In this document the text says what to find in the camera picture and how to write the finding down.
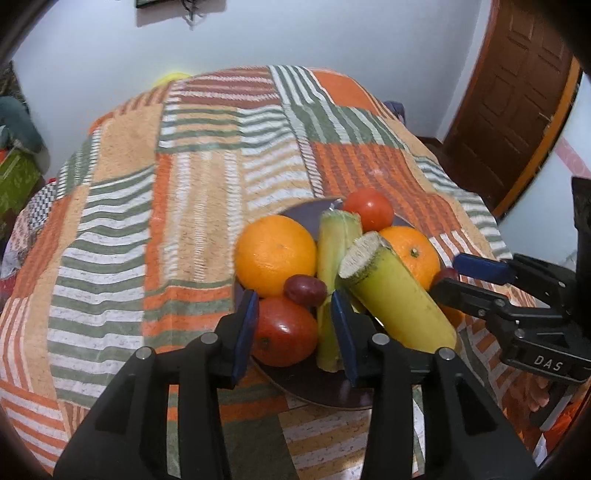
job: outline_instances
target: wall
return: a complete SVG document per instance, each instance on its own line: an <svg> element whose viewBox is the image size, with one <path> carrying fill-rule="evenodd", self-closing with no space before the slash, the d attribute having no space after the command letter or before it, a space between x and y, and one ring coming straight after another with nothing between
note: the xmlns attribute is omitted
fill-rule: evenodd
<svg viewBox="0 0 591 480"><path fill-rule="evenodd" d="M482 44L484 43L488 19L491 14L491 6L492 0L482 0L480 2L480 10L478 11L478 17L472 35L472 42L470 43L470 49L468 49L468 54L466 55L466 61L462 68L462 72L460 73L460 77L457 80L456 88L453 91L449 106L447 107L443 119L439 124L439 128L437 129L436 137L441 142L445 140L449 129L452 127L452 122L462 104L464 94L468 88L468 83L470 83L472 78L472 73L474 72Z"/></svg>
<svg viewBox="0 0 591 480"><path fill-rule="evenodd" d="M568 264L577 247L570 179L573 174L591 177L589 132L591 82L583 76L573 109L548 160L499 226L512 251Z"/></svg>
<svg viewBox="0 0 591 480"><path fill-rule="evenodd" d="M228 0L224 11L191 27L175 16L177 2L138 15L133 0L59 0L14 60L48 147L46 177L95 118L175 71L328 67L380 99L403 102L409 129L435 136L466 66L482 1Z"/></svg>

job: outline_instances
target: plate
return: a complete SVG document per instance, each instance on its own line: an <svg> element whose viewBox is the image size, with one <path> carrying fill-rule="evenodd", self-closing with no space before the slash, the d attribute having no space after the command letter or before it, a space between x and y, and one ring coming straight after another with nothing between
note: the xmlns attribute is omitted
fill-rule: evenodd
<svg viewBox="0 0 591 480"><path fill-rule="evenodd" d="M294 219L318 241L320 214L330 208L337 199L317 199L300 203L285 210L281 215ZM412 226L396 216L392 225ZM244 288L234 282L234 299L238 305ZM339 410L365 410L371 408L373 389L352 388L344 371L328 373L316 366L316 354L291 367L269 367L253 358L255 365L274 385L284 392L307 403Z"/></svg>

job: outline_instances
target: striped tablecloth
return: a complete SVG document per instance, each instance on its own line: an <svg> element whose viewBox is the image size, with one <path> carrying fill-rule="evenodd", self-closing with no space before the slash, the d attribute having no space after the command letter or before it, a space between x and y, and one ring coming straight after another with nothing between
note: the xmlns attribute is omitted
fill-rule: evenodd
<svg viewBox="0 0 591 480"><path fill-rule="evenodd" d="M233 246L248 222L363 186L386 194L446 265L458 252L510 255L481 199L335 72L225 70L155 88L99 119L46 191L47 221L0 317L0 404L35 457L52 470L136 348L168 351L215 328L232 308ZM465 361L511 416L519 373L500 363L482 320L468 317L459 334ZM171 473L176 401L172 391ZM416 472L421 410L416 389ZM237 479L359 476L369 411L301 404L252 368L220 392L220 411Z"/></svg>

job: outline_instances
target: green box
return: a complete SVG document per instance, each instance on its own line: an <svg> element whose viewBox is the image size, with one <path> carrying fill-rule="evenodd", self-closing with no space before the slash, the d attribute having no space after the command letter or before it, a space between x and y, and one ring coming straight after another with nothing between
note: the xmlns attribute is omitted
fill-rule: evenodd
<svg viewBox="0 0 591 480"><path fill-rule="evenodd" d="M40 176L33 156L17 148L0 163L0 239L9 233L4 214L9 210L20 213Z"/></svg>

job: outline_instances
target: door frame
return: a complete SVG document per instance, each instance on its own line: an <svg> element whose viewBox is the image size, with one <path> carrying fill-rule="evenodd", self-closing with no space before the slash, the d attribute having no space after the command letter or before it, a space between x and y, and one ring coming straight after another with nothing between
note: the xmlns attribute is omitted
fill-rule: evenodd
<svg viewBox="0 0 591 480"><path fill-rule="evenodd" d="M491 12L488 15L488 23L486 25L486 32L484 35L484 39L482 41L482 47L480 48L480 52L478 54L478 59L476 64L474 65L474 70L472 72L472 76L470 77L470 82L468 83L468 87L466 88L466 93L464 93L464 98L460 104L460 108L457 110L456 116L453 119L452 126L450 127L449 131L445 139L443 140L443 149L445 150L449 147L453 136L457 131L457 127L460 124L460 120L466 113L466 108L472 99L472 95L474 95L474 89L476 87L476 82L480 77L482 72L482 68L484 67L484 62L486 60L486 56L488 55L488 51L491 47L491 40L492 36L495 32L496 27L496 19L499 16L499 9L501 7L501 0L491 0Z"/></svg>
<svg viewBox="0 0 591 480"><path fill-rule="evenodd" d="M480 73L482 72L482 68L484 67L484 63L486 60L486 56L488 55L491 40L495 32L496 27L496 20L498 18L499 9L501 7L502 0L491 0L491 12L488 17L488 24L486 26L486 33L484 39L482 41L482 47L480 48L480 53L478 55L478 60L476 61L476 65L474 66L474 71L472 72L472 77L470 78L470 82L468 83L468 87L466 88L466 93L464 94L464 98L460 104L460 108L457 110L456 116L452 122L452 126L450 127L445 140L443 141L443 149L445 150L451 144L454 135L456 134L457 127L459 126L460 120L466 113L466 108L472 96L474 94L474 90L476 87L476 82L480 77ZM544 132L544 136L540 141L540 144L535 149L533 155L531 156L530 160L528 161L527 165L525 166L524 170L521 172L509 192L505 195L505 197L501 200L499 205L495 207L492 214L494 217L499 218L504 215L507 210L517 201L521 193L525 190L525 188L529 185L531 180L534 178L535 174L538 172L542 163L548 157L550 150L554 147L558 136L562 131L562 127L566 121L566 118L570 112L570 107L572 105L574 96L577 92L577 86L579 84L579 80L581 77L581 67L577 59L573 56L573 60L570 64L569 74L566 79L566 83L564 84L564 90L560 97L560 101L558 102L558 107L552 121L548 124Z"/></svg>

